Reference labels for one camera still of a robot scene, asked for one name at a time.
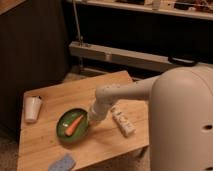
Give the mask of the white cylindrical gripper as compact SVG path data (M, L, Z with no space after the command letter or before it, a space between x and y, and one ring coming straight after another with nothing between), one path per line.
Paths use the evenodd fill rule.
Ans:
M95 101L89 108L89 112L88 112L89 121L101 122L102 120L106 118L106 115L109 109L110 109L110 106L108 104Z

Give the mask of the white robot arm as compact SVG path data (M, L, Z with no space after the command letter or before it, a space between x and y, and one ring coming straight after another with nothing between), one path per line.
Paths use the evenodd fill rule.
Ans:
M148 102L151 171L213 171L213 67L99 87L88 119L101 122L120 99Z

